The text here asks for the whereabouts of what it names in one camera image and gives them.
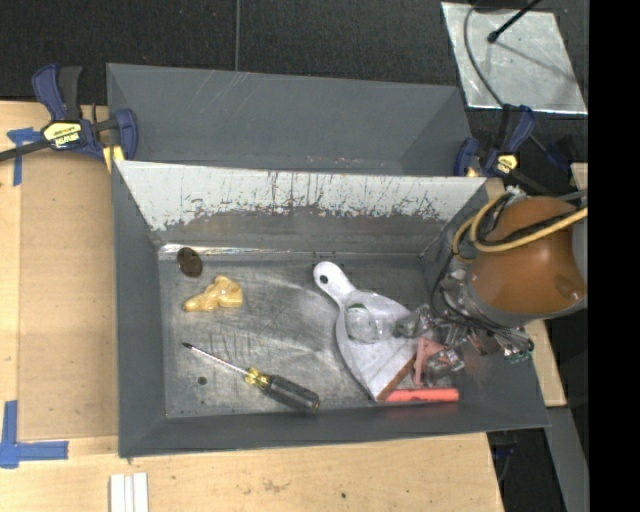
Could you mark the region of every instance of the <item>yellow clamp pad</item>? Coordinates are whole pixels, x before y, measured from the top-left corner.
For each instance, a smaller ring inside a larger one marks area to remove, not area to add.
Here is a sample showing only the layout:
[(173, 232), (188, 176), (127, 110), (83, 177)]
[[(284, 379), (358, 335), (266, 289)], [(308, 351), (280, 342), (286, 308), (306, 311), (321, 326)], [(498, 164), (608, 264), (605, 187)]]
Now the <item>yellow clamp pad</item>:
[(496, 164), (496, 167), (499, 171), (508, 174), (516, 167), (518, 167), (518, 159), (515, 155), (500, 155), (498, 157), (498, 163)]
[(106, 146), (102, 150), (102, 154), (104, 155), (104, 163), (107, 164), (107, 171), (109, 171), (109, 174), (111, 174), (111, 162), (113, 160), (126, 160), (122, 147), (119, 145)]

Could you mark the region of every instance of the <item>screwdriver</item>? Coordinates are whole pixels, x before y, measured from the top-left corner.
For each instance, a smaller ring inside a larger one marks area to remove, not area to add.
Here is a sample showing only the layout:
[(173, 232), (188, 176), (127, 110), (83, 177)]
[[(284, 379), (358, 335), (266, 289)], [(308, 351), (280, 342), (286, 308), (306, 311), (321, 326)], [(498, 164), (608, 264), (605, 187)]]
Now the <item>screwdriver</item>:
[(183, 343), (182, 345), (189, 350), (193, 350), (200, 355), (213, 359), (215, 362), (244, 375), (244, 381), (247, 384), (252, 384), (253, 386), (260, 388), (269, 398), (277, 400), (289, 407), (315, 414), (320, 406), (320, 397), (316, 393), (308, 390), (307, 388), (303, 388), (284, 377), (280, 377), (279, 375), (267, 375), (256, 368), (243, 370), (224, 359), (220, 359), (209, 352), (198, 347), (194, 347), (190, 343)]

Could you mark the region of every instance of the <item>red object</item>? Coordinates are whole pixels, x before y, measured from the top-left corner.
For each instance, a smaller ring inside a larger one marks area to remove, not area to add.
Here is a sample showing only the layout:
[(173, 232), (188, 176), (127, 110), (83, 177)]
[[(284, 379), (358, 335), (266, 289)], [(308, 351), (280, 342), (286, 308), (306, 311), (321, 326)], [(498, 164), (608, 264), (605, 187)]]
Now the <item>red object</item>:
[(387, 402), (457, 402), (460, 393), (457, 388), (394, 389)]

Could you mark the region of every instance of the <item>gray metal tray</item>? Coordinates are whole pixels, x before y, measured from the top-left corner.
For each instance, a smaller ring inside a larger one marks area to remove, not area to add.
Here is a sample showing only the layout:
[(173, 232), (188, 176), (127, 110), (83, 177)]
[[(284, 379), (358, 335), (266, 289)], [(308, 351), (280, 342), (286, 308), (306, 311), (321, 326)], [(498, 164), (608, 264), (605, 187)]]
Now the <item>gray metal tray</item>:
[[(425, 249), (486, 201), (484, 180), (117, 162), (112, 194), (121, 456), (547, 423), (532, 363), (473, 352), (460, 402), (372, 403), (337, 350), (338, 309), (313, 282), (314, 265), (330, 260), (358, 288), (409, 309), (425, 302), (438, 269), (438, 251)], [(183, 246), (202, 255), (198, 279), (177, 268)], [(242, 285), (243, 308), (184, 312), (218, 274)], [(183, 341), (303, 383), (321, 409), (290, 412)]]

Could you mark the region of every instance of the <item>screwdriver shaft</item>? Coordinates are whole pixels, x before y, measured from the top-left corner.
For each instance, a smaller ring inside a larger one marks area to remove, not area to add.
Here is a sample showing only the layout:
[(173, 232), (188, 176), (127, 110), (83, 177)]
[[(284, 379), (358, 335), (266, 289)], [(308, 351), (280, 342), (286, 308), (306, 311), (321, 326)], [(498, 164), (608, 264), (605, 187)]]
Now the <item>screwdriver shaft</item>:
[(197, 352), (198, 354), (202, 354), (203, 356), (208, 357), (209, 359), (213, 359), (216, 363), (220, 363), (223, 366), (226, 366), (227, 368), (229, 368), (230, 370), (233, 370), (235, 372), (238, 372), (244, 376), (249, 375), (249, 372), (246, 370), (243, 370), (242, 368), (233, 365), (231, 363), (229, 363), (228, 361), (225, 361), (224, 359), (220, 359), (219, 357), (214, 356), (213, 354), (210, 354), (209, 352), (202, 350), (201, 348), (198, 347), (194, 347), (193, 345), (191, 345), (191, 343), (183, 343), (183, 346), (185, 346), (186, 348), (193, 350), (194, 352)]

